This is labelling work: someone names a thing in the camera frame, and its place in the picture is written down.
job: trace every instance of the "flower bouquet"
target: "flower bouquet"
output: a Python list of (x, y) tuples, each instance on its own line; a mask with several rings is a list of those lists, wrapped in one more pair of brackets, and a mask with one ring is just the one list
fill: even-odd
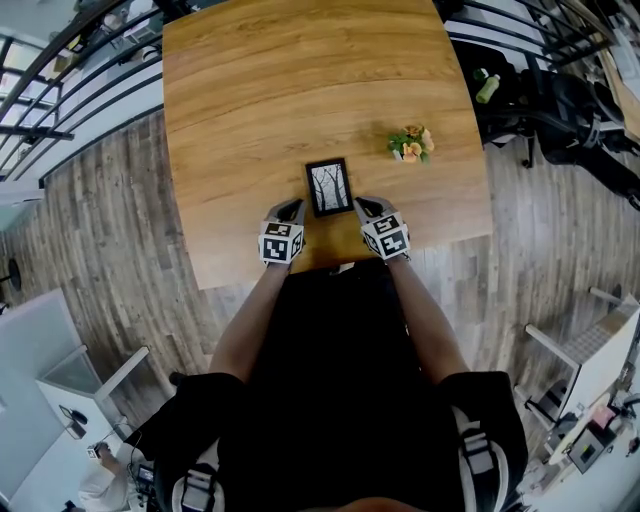
[(434, 149), (431, 134), (424, 126), (407, 126), (401, 133), (389, 136), (389, 150), (396, 160), (414, 163), (420, 159), (428, 163)]

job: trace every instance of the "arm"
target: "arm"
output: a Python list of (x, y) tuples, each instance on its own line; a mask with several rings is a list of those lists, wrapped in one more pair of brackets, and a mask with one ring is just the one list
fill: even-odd
[(403, 256), (387, 260), (422, 370), (434, 383), (468, 372), (456, 336), (433, 297)]
[(213, 353), (209, 372), (229, 373), (245, 383), (249, 380), (267, 334), (271, 313), (288, 274), (288, 265), (272, 263), (267, 267), (222, 334)]

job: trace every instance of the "black shirt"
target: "black shirt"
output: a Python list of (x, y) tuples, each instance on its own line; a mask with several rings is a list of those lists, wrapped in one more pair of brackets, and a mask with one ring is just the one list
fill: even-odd
[(218, 437), (226, 510), (342, 506), (380, 496), (464, 510), (451, 405), (501, 439), (521, 480), (527, 450), (505, 373), (422, 374), (386, 267), (288, 278), (248, 385), (186, 378), (163, 421), (161, 503)]

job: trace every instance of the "tree picture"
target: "tree picture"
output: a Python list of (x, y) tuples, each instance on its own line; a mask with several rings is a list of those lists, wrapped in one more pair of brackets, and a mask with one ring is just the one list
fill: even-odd
[(316, 216), (353, 209), (344, 160), (307, 164)]

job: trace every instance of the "backpack strap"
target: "backpack strap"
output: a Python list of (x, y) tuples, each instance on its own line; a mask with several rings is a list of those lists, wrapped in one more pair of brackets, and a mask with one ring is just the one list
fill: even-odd
[[(451, 407), (458, 427), (460, 482), (465, 512), (499, 512), (509, 486), (509, 466), (504, 450), (491, 441), (479, 421), (469, 421), (460, 409)], [(498, 489), (489, 489), (498, 478)]]

